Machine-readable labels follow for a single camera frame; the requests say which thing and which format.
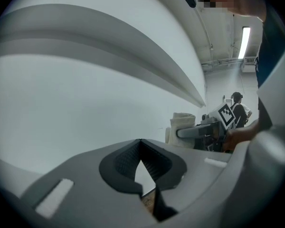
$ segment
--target ceiling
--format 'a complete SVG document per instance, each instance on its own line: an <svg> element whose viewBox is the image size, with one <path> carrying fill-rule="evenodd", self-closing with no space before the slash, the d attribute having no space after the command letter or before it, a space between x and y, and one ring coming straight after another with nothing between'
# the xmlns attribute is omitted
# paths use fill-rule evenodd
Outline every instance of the ceiling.
<svg viewBox="0 0 285 228"><path fill-rule="evenodd" d="M198 2L195 9L185 0L159 0L178 19L196 50L204 72L238 67L236 64L217 66L217 60L237 58L242 28L251 27L245 57L255 57L262 40L262 22L255 17L233 15L226 9L204 8Z"/></svg>

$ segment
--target person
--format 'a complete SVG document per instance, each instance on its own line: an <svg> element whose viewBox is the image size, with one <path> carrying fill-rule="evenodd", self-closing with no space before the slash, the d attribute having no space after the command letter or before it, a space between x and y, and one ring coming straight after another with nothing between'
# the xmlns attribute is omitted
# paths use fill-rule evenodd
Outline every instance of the person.
<svg viewBox="0 0 285 228"><path fill-rule="evenodd" d="M242 15L254 16L263 22L262 43L255 61L256 77L260 87L270 75L285 51L285 28L276 11L265 0L209 0L217 7ZM272 126L270 117L259 99L259 119L250 126L227 131L223 149L233 151L236 145L252 140L255 135Z"/></svg>
<svg viewBox="0 0 285 228"><path fill-rule="evenodd" d="M240 104L244 107L245 113L247 115L246 121L244 123L245 125L248 122L249 117L251 117L252 115L252 110L248 106L246 106L244 103L242 103L242 101Z"/></svg>
<svg viewBox="0 0 285 228"><path fill-rule="evenodd" d="M240 92L234 92L232 94L234 104L231 107L231 110L233 111L235 119L235 128L244 127L247 119L246 112L244 110L244 107L242 106L242 95Z"/></svg>

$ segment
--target ceiling light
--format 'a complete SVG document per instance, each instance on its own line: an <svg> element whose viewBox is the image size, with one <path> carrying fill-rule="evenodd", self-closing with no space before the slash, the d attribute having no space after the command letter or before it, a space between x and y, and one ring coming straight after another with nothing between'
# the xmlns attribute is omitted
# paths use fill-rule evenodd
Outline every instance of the ceiling light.
<svg viewBox="0 0 285 228"><path fill-rule="evenodd" d="M243 59L245 56L247 45L248 45L248 40L249 40L249 34L250 34L250 27L243 27L242 44L241 44L241 49L238 55L239 59Z"/></svg>

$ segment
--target pipe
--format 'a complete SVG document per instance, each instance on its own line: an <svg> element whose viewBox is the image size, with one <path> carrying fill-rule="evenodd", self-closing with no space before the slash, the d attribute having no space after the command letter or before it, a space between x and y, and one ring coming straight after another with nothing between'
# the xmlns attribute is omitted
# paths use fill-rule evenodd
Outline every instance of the pipe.
<svg viewBox="0 0 285 228"><path fill-rule="evenodd" d="M224 58L224 59L217 59L217 60L214 60L214 61L208 61L208 62L203 62L201 64L207 64L207 63L213 63L215 61L229 61L229 60L237 60L237 61L243 61L243 59L238 59L237 57L233 57L233 58Z"/></svg>
<svg viewBox="0 0 285 228"><path fill-rule="evenodd" d="M236 64L236 63L242 63L242 61L238 61L238 62L227 62L227 63L222 63L222 64L218 64L218 65L215 65L215 66L224 66L224 65L229 65L229 64ZM202 64L202 67L211 67L212 65L205 65L205 64Z"/></svg>
<svg viewBox="0 0 285 228"><path fill-rule="evenodd" d="M232 58L233 56L233 47L234 47L234 15L232 15L231 17L231 23L230 23L230 30L231 30L231 49L230 49L230 55L229 55L229 59Z"/></svg>
<svg viewBox="0 0 285 228"><path fill-rule="evenodd" d="M206 35L206 37L207 37L208 44L209 44L210 58L211 58L211 61L213 61L213 54L212 54L213 45L212 45L211 42L210 42L210 38L209 38L208 32L207 32L207 30L206 30L205 23L204 23L203 19L201 18L200 13L199 13L197 7L194 9L194 11L195 11L196 16L198 17L198 19L199 19L199 21L200 21L200 23L201 23L201 26L202 26L202 28L203 28L203 30L204 30L204 33L205 33L205 35Z"/></svg>

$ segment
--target white towel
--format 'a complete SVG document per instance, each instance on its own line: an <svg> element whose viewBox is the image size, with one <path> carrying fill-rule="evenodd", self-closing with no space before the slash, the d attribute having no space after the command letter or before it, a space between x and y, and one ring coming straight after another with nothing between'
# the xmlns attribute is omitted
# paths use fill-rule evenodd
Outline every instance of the white towel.
<svg viewBox="0 0 285 228"><path fill-rule="evenodd" d="M195 140L178 138L176 136L176 131L182 128L194 127L195 116L189 113L173 113L173 118L170 119L170 123L171 128L166 128L165 142L176 147L193 149Z"/></svg>

